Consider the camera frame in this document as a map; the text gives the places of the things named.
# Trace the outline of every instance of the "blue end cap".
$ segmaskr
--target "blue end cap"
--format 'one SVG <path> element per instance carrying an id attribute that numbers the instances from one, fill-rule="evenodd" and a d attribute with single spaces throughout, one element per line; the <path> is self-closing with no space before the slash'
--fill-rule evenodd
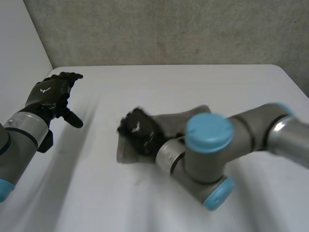
<path id="1" fill-rule="evenodd" d="M 202 204 L 209 210 L 217 209 L 230 195 L 234 187 L 234 181 L 231 178 L 225 179 Z"/>
<path id="2" fill-rule="evenodd" d="M 192 117 L 185 129 L 185 144 L 199 153 L 215 153 L 232 141 L 234 128 L 229 119 L 202 113 Z"/>
<path id="3" fill-rule="evenodd" d="M 5 201 L 14 190 L 15 185 L 7 180 L 0 179 L 0 203 Z"/>

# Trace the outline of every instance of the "robotic hand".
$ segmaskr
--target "robotic hand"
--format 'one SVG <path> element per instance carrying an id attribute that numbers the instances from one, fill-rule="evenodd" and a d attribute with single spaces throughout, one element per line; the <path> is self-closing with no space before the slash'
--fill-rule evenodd
<path id="1" fill-rule="evenodd" d="M 153 143 L 150 138 L 156 133 L 147 128 L 156 128 L 154 121 L 145 113 L 141 115 L 133 110 L 121 121 L 118 132 L 142 156 L 145 152 L 141 147 L 151 147 L 152 152 L 146 154 L 153 156 L 156 165 L 209 210 L 217 209 L 234 188 L 233 180 L 224 175 L 226 163 L 234 159 L 254 151 L 268 151 L 309 169 L 309 126 L 279 103 L 230 118 L 197 114 L 186 123 L 185 144 L 165 138 L 164 134 L 160 134 L 160 143 Z M 146 131 L 147 136 L 136 136 L 135 128 Z"/>
<path id="2" fill-rule="evenodd" d="M 67 108 L 75 81 L 83 76 L 62 72 L 38 82 L 25 107 L 5 124 L 0 124 L 0 202 L 13 191 L 36 151 L 46 152 L 53 145 L 49 125 L 63 117 L 76 128 L 83 126 L 79 117 Z"/>

